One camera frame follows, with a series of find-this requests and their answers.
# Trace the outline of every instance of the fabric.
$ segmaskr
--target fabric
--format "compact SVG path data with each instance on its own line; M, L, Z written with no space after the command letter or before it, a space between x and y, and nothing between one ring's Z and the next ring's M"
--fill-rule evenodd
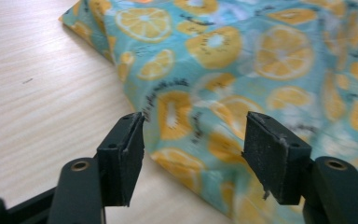
M358 168L358 1L81 0L62 21L115 63L151 157L235 223L303 220L241 158L249 110Z

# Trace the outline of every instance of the light wood surface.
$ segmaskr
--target light wood surface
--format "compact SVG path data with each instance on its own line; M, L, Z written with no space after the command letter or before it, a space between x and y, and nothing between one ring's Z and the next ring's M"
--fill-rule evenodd
M54 187L91 157L130 108L114 66L59 16L76 0L0 0L0 197L7 207ZM229 223L145 156L130 208L107 223Z

